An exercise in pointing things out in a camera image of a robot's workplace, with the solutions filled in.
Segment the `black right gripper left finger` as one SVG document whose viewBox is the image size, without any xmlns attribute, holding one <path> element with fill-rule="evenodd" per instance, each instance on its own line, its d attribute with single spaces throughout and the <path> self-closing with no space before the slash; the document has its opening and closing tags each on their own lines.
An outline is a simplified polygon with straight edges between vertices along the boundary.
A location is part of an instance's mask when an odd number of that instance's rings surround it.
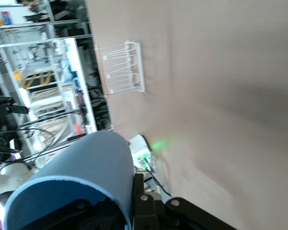
<svg viewBox="0 0 288 230">
<path fill-rule="evenodd" d="M 91 205 L 84 200 L 56 211 L 51 230 L 127 230 L 128 225 L 118 205 L 105 198 Z"/>
</svg>

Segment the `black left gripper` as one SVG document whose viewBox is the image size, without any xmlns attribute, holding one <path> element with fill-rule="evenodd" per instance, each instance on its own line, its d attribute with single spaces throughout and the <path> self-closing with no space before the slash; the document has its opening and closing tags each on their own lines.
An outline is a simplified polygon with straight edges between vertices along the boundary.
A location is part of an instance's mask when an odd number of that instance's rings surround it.
<svg viewBox="0 0 288 230">
<path fill-rule="evenodd" d="M 29 109 L 26 106 L 13 105 L 14 99 L 12 97 L 0 96 L 0 115 L 28 114 Z"/>
</svg>

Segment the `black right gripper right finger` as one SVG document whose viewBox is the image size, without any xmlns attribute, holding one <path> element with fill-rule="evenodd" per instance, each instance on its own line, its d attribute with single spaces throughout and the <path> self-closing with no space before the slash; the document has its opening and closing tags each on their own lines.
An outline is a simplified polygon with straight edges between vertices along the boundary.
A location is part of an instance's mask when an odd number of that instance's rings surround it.
<svg viewBox="0 0 288 230">
<path fill-rule="evenodd" d="M 134 175 L 133 216 L 135 230 L 233 230 L 218 219 L 181 197 L 163 203 L 144 191 L 144 175 Z"/>
</svg>

